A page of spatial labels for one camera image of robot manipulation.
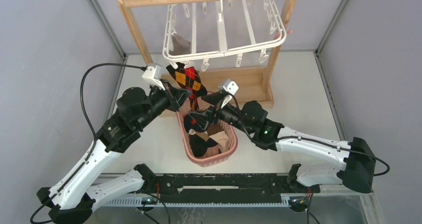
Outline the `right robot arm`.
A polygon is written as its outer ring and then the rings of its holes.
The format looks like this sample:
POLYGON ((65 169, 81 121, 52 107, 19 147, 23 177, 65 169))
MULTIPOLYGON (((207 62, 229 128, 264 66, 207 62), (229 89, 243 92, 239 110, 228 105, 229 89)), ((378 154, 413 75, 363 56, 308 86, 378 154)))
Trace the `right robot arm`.
POLYGON ((203 111, 188 112, 191 129, 202 132, 211 123, 223 121, 244 132, 263 150, 296 152, 325 161, 321 165, 294 164, 287 179, 293 192, 314 185, 342 184, 359 193, 372 192, 376 156, 367 142, 359 137, 352 141, 324 139, 293 130, 267 118, 267 111, 257 101, 243 108, 222 104, 222 94, 205 96, 211 105, 203 111))

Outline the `black red cuff sock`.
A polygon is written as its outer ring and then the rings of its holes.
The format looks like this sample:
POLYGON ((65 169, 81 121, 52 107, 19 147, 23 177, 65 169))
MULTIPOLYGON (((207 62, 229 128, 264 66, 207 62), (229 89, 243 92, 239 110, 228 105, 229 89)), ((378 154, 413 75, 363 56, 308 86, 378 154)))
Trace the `black red cuff sock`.
POLYGON ((194 135, 196 133, 203 133, 207 130, 206 124, 204 122, 202 122, 201 120, 198 121, 192 118, 189 114, 184 116, 183 125, 184 125, 185 131, 189 135, 194 135))

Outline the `pink plastic basket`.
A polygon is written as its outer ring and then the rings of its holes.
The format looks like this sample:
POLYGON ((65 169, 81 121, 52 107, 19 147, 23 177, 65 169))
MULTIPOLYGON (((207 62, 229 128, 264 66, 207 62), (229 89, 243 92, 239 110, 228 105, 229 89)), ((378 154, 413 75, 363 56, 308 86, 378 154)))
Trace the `pink plastic basket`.
POLYGON ((232 155, 238 144, 231 125, 219 120, 210 124, 205 131, 194 131, 196 121, 187 117, 191 111, 191 100, 186 100, 176 112, 187 157, 200 166, 210 166, 225 161, 232 155))

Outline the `brown beige striped sock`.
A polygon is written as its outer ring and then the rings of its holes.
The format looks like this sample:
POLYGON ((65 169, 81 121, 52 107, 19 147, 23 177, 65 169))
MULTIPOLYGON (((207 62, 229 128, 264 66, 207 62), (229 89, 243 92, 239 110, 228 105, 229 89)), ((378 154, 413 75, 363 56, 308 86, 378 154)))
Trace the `brown beige striped sock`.
POLYGON ((203 133, 196 133, 196 135, 202 137, 205 140, 211 138, 217 142, 217 146, 208 148, 205 155, 199 158, 209 158, 228 151, 228 135, 221 126, 211 125, 208 127, 207 131, 203 133))

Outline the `white plastic clip hanger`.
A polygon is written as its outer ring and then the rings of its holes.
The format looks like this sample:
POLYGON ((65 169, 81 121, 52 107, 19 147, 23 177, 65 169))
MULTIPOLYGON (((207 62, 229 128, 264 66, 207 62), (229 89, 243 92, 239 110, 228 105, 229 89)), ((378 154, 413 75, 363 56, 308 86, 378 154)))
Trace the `white plastic clip hanger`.
POLYGON ((200 66, 206 71, 211 59, 230 57, 240 67, 245 53, 259 52, 259 63, 269 57, 269 49, 282 45, 287 30, 276 0, 216 0, 171 4, 162 55, 172 65, 200 66), (191 42, 191 53, 170 55, 172 35, 191 42))

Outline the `brown patterned sock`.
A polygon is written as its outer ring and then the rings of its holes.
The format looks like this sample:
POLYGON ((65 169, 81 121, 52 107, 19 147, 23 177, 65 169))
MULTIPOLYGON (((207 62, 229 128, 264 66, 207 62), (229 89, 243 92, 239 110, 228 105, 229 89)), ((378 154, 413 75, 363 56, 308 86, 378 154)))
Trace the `brown patterned sock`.
POLYGON ((194 67, 185 68, 185 64, 181 62, 177 62, 176 65, 176 68, 168 65, 166 69, 182 89, 191 91, 189 95, 191 110, 197 111, 199 110, 198 98, 207 95, 208 91, 194 67))

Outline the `plain black sock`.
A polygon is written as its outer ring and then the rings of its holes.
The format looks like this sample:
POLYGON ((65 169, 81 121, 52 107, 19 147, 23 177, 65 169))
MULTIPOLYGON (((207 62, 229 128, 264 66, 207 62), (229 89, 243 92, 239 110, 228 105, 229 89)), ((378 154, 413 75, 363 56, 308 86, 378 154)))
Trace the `plain black sock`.
POLYGON ((189 145, 195 157, 199 158, 205 155, 208 148, 217 146, 217 142, 211 138, 207 140, 198 135, 189 135, 189 145))

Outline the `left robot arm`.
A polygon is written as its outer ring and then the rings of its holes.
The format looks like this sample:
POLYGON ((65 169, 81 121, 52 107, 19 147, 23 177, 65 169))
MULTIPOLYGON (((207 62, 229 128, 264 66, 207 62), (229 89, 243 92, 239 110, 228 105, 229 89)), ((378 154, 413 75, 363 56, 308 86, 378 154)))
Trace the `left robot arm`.
POLYGON ((97 177, 131 144, 163 111, 177 112, 191 91, 176 88, 168 81, 154 86, 147 94, 140 87, 127 89, 116 102, 117 109, 96 133, 84 157, 53 187, 43 187, 37 197, 49 208, 55 224, 82 224, 99 207, 130 192, 151 192, 155 174, 145 164, 138 164, 128 173, 102 184, 97 177))

